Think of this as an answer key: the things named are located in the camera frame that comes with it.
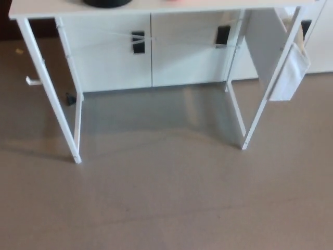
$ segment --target white furniture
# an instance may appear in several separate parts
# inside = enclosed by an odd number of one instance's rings
[[[227,97],[246,149],[269,99],[307,7],[314,0],[133,0],[115,9],[88,7],[80,0],[13,0],[16,19],[40,80],[76,163],[79,154],[83,93],[93,91],[226,81]],[[275,8],[297,7],[286,30]],[[77,91],[72,136],[29,19],[55,18]],[[219,26],[230,25],[226,45],[215,44]],[[133,31],[144,36],[132,35]],[[246,130],[232,79],[237,51],[246,39],[260,81],[262,101]],[[145,52],[132,47],[144,43]]]
[[[303,16],[303,20],[312,22],[304,40],[306,51],[311,60],[308,73],[333,71],[333,51],[327,49],[333,44],[333,33],[330,32],[330,27],[328,27],[328,24],[333,22],[332,12],[332,0],[318,0],[311,8],[306,10]],[[242,60],[237,65],[234,79],[258,78],[246,43],[239,53]]]

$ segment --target white metal leg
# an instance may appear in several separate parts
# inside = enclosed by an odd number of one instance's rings
[[[282,68],[282,66],[283,66],[283,64],[284,64],[284,62],[287,58],[290,47],[291,47],[292,43],[294,42],[295,36],[296,36],[296,34],[298,32],[298,29],[301,25],[302,17],[304,15],[305,11],[306,11],[305,7],[298,7],[296,9],[296,12],[295,12],[295,14],[293,16],[293,19],[292,19],[291,28],[289,28],[289,30],[288,30],[288,39],[286,41],[285,47],[283,48],[282,54],[281,54],[280,59],[279,59],[277,65],[276,65],[273,76],[272,76],[272,78],[271,78],[271,80],[270,80],[270,82],[269,82],[269,84],[266,88],[266,91],[263,95],[262,101],[260,102],[260,105],[258,107],[258,111],[257,111],[257,113],[256,113],[256,115],[253,119],[251,127],[250,127],[249,131],[247,132],[247,134],[245,135],[245,140],[244,140],[242,149],[246,149],[247,146],[249,145],[251,137],[254,133],[255,128],[257,127],[259,119],[262,115],[262,112],[263,112],[265,106],[266,106],[267,100],[268,100],[268,98],[271,94],[271,91],[274,87],[274,84],[277,80],[277,77],[278,77],[278,75],[281,71],[281,68]]]
[[[48,99],[50,100],[50,103],[52,105],[52,108],[54,110],[54,113],[56,114],[56,117],[58,119],[58,122],[60,124],[61,130],[67,140],[69,149],[74,157],[75,162],[78,164],[81,162],[81,158],[79,155],[79,149],[77,148],[74,138],[71,134],[70,128],[68,126],[66,117],[63,113],[63,110],[61,108],[59,99],[57,97],[56,91],[53,87],[51,78],[47,72],[44,60],[42,58],[41,52],[39,50],[39,47],[37,45],[36,39],[33,35],[33,32],[31,30],[29,21],[27,18],[18,18],[17,23],[19,25],[19,28],[21,30],[22,36],[24,38],[24,41],[28,47],[29,53],[31,55],[31,58],[35,64],[36,70],[38,72],[38,75],[41,79],[41,82],[43,83],[45,92],[47,94]]]
[[[235,44],[236,46],[233,48],[233,51],[230,54],[230,57],[229,57],[229,60],[227,63],[227,67],[226,67],[228,69],[228,74],[227,74],[226,87],[225,87],[225,92],[227,92],[226,94],[228,95],[229,102],[231,103],[231,106],[232,106],[233,120],[237,126],[236,129],[237,129],[237,137],[239,140],[239,146],[241,146],[240,144],[242,143],[242,140],[244,139],[246,130],[245,130],[243,118],[241,116],[241,112],[240,112],[240,109],[239,109],[239,106],[237,103],[234,88],[232,86],[232,74],[236,68],[235,67],[236,66],[236,53],[237,53],[237,47],[239,44],[239,40],[242,39],[242,34],[241,34],[242,26],[246,22],[245,14],[246,14],[246,11],[241,10],[240,15],[239,15],[239,21],[237,23],[235,35],[234,35],[234,39],[233,39],[233,44]]]
[[[80,137],[81,137],[81,113],[82,113],[82,101],[83,101],[82,97],[83,95],[77,95],[76,111],[75,111],[74,141],[78,151],[80,150]]]

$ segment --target white cloth bag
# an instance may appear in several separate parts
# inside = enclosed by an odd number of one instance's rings
[[[291,19],[284,20],[288,25]],[[290,48],[286,61],[282,66],[281,73],[275,83],[270,101],[289,101],[301,84],[311,63],[304,49],[303,31],[300,28],[295,42]]]

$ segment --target desk leg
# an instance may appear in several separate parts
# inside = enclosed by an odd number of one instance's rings
[[[257,124],[259,122],[259,119],[262,115],[262,112],[267,104],[267,100],[270,97],[270,93],[274,87],[274,84],[277,80],[278,75],[280,74],[280,71],[282,69],[282,66],[287,58],[288,52],[292,46],[292,43],[294,42],[295,36],[299,30],[299,27],[301,25],[302,17],[305,14],[306,7],[297,7],[296,12],[292,18],[292,25],[290,26],[288,30],[288,38],[286,40],[285,46],[283,48],[282,54],[280,56],[280,59],[275,67],[275,71],[273,73],[273,76],[268,84],[268,87],[263,95],[262,101],[260,102],[260,105],[257,109],[257,113],[253,119],[253,122],[251,124],[251,127],[247,134],[245,135],[245,140],[243,143],[242,149],[247,149],[249,142],[252,138],[252,135],[255,131],[255,128],[257,127]]]
[[[31,30],[29,21],[27,18],[19,18],[19,19],[17,19],[17,23],[21,30],[21,33],[22,33],[24,41],[27,45],[27,48],[29,50],[30,56],[35,64],[38,75],[43,83],[43,87],[45,89],[47,97],[52,105],[54,113],[56,114],[56,117],[60,124],[61,130],[67,140],[69,149],[74,157],[75,162],[78,164],[81,162],[81,158],[79,155],[79,149],[75,144],[74,138],[73,138],[70,128],[68,126],[68,123],[67,123],[66,117],[63,113],[63,110],[61,108],[56,91],[53,87],[51,78],[47,72],[43,57],[41,55],[41,52],[39,50],[39,47],[37,45],[33,32]]]
[[[241,10],[240,15],[239,15],[239,20],[236,26],[235,30],[235,38],[232,40],[232,44],[235,45],[233,50],[230,52],[230,56],[228,59],[227,63],[227,79],[226,79],[226,85],[225,85],[225,94],[228,97],[228,102],[230,103],[230,109],[232,113],[232,119],[233,119],[233,124],[235,125],[236,128],[236,135],[237,135],[237,143],[238,146],[241,147],[241,144],[244,140],[244,136],[246,133],[245,125],[243,118],[241,116],[241,112],[237,103],[237,98],[234,92],[234,88],[232,85],[232,76],[233,72],[236,69],[236,64],[237,64],[237,58],[236,58],[236,53],[237,53],[237,47],[238,45],[242,42],[244,35],[242,34],[244,26],[246,25],[246,11]]]

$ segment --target black cabinet handle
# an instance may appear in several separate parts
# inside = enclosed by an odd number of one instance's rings
[[[145,53],[145,32],[144,31],[133,31],[132,32],[132,43],[134,43],[133,46],[133,53],[134,54],[144,54]]]
[[[301,22],[302,30],[303,30],[303,40],[305,40],[306,33],[308,32],[311,26],[312,20],[304,20]]]
[[[230,33],[230,25],[219,26],[217,28],[217,34],[215,40],[216,48],[220,47],[218,45],[227,45],[229,33]]]

